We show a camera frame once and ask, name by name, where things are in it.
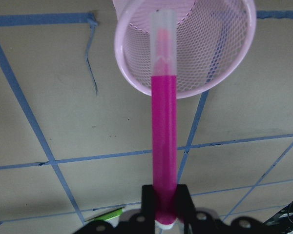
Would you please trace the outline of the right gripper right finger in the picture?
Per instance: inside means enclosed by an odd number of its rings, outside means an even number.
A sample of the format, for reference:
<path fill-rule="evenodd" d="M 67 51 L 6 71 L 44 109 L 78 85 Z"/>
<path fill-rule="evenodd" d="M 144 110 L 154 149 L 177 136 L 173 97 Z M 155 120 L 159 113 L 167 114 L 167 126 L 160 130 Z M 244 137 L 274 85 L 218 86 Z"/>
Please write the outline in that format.
<path fill-rule="evenodd" d="M 175 193 L 175 212 L 178 219 L 194 219 L 196 215 L 190 192 L 186 184 L 178 184 Z"/>

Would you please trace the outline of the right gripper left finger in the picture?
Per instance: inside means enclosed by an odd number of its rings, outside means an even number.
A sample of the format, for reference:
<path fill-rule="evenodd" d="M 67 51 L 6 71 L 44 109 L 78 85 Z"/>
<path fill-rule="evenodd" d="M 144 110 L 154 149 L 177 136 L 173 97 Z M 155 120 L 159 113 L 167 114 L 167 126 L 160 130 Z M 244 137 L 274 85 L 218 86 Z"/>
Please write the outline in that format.
<path fill-rule="evenodd" d="M 141 209 L 147 219 L 155 219 L 157 196 L 153 185 L 142 186 Z"/>

